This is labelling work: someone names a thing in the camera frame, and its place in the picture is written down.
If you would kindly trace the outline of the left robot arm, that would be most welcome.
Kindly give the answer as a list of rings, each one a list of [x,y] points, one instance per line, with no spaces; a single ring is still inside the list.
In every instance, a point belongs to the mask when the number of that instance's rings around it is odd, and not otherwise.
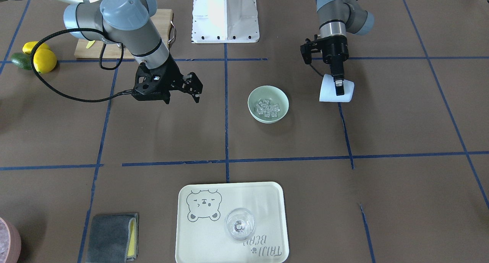
[[[347,33],[363,36],[374,25],[374,15],[358,0],[317,0],[320,39],[316,42],[323,62],[330,66],[333,95],[345,94],[343,63],[349,58]]]

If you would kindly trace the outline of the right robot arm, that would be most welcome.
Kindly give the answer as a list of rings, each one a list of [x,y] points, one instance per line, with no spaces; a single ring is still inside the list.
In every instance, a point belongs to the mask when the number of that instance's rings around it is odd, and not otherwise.
[[[109,101],[131,95],[138,101],[170,102],[170,92],[190,94],[198,103],[203,84],[195,73],[183,75],[151,20],[157,12],[157,0],[56,0],[66,2],[63,13],[66,29],[53,33],[35,44],[35,53],[47,40],[71,33],[104,45],[121,45],[139,64],[133,89],[102,99]]]

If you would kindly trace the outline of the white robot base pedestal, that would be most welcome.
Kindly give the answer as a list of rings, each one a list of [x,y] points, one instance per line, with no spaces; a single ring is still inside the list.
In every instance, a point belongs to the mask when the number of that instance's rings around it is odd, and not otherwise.
[[[257,0],[193,0],[191,42],[259,42]]]

